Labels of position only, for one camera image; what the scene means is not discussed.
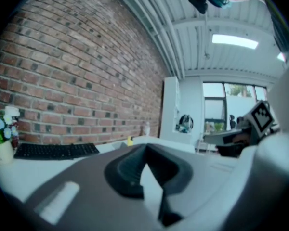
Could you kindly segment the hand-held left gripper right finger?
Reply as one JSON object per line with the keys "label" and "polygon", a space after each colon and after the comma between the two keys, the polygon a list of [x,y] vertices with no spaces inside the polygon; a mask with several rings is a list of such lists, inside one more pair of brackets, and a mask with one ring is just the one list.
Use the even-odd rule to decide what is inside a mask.
{"label": "hand-held left gripper right finger", "polygon": [[167,227],[186,219],[221,189],[238,160],[148,144],[146,161],[163,189],[158,219]]}

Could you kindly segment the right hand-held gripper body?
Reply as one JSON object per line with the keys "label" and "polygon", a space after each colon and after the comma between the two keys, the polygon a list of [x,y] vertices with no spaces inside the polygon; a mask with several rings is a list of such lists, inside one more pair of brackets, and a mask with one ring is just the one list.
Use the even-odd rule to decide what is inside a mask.
{"label": "right hand-held gripper body", "polygon": [[221,156],[240,156],[243,149],[257,145],[265,138],[273,124],[269,103],[258,101],[247,114],[236,119],[235,126],[231,129],[235,134],[229,135],[228,144],[216,146],[218,153]]}

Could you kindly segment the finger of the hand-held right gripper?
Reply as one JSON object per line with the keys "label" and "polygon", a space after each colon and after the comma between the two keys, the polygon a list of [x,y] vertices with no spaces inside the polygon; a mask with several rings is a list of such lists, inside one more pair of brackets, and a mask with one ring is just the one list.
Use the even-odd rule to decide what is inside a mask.
{"label": "finger of the hand-held right gripper", "polygon": [[203,136],[203,141],[207,144],[232,145],[238,143],[235,138],[239,135],[249,133],[250,129],[232,129],[228,131],[216,132]]}

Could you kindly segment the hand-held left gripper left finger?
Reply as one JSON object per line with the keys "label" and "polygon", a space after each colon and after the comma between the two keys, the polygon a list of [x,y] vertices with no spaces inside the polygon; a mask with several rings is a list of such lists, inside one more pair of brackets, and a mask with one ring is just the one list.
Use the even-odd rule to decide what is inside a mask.
{"label": "hand-held left gripper left finger", "polygon": [[146,144],[82,159],[25,201],[42,231],[158,231],[140,183]]}

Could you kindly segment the window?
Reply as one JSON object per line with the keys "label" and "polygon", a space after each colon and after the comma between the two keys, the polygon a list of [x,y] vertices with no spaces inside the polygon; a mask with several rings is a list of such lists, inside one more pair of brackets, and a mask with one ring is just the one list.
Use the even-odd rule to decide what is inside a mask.
{"label": "window", "polygon": [[267,88],[224,82],[204,82],[204,131],[213,133],[230,129],[230,115],[244,116],[255,104],[267,101]]}

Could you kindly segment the black headset gear pile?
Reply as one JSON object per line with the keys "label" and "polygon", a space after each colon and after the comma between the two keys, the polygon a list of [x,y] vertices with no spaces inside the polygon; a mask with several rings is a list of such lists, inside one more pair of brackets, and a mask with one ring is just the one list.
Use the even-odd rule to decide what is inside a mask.
{"label": "black headset gear pile", "polygon": [[183,115],[179,120],[179,131],[189,133],[193,129],[194,122],[190,115]]}

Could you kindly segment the black keyboard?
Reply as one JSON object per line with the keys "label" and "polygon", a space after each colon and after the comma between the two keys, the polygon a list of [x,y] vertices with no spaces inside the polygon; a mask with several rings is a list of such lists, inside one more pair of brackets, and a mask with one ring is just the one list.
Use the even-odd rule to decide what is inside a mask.
{"label": "black keyboard", "polygon": [[14,154],[15,159],[23,160],[73,160],[99,154],[93,143],[70,145],[38,145],[23,143]]}

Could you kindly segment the white desk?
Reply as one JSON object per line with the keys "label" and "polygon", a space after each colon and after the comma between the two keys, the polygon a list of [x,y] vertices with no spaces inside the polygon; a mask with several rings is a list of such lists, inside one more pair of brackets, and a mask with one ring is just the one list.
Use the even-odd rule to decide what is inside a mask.
{"label": "white desk", "polygon": [[[215,154],[198,154],[193,145],[172,142],[151,136],[140,136],[133,138],[133,145],[138,144],[158,144],[163,145],[177,151],[195,155],[196,159],[204,159],[204,163],[196,162],[199,168],[197,172],[205,173],[206,163],[214,162],[219,171],[232,172],[233,168],[238,164],[237,158],[224,157]],[[71,160],[22,160],[13,159],[12,162],[0,165],[0,188],[10,195],[25,202],[27,198],[40,185],[53,178],[60,172],[72,166],[84,157]]]}

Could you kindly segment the white pot of blue flowers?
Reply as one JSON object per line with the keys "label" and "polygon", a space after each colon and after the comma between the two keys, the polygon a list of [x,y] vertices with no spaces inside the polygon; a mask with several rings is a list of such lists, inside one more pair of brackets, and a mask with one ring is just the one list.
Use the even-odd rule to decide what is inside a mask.
{"label": "white pot of blue flowers", "polygon": [[13,160],[15,150],[11,143],[11,117],[0,110],[0,164],[8,164]]}

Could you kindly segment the ceiling sprinkler pipe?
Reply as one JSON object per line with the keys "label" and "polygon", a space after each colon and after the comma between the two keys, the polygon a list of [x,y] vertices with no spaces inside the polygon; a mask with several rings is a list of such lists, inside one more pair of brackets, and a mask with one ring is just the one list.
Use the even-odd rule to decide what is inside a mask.
{"label": "ceiling sprinkler pipe", "polygon": [[204,57],[206,60],[210,59],[210,54],[208,53],[208,17],[207,14],[204,15],[204,36],[203,36],[203,40],[204,40]]}

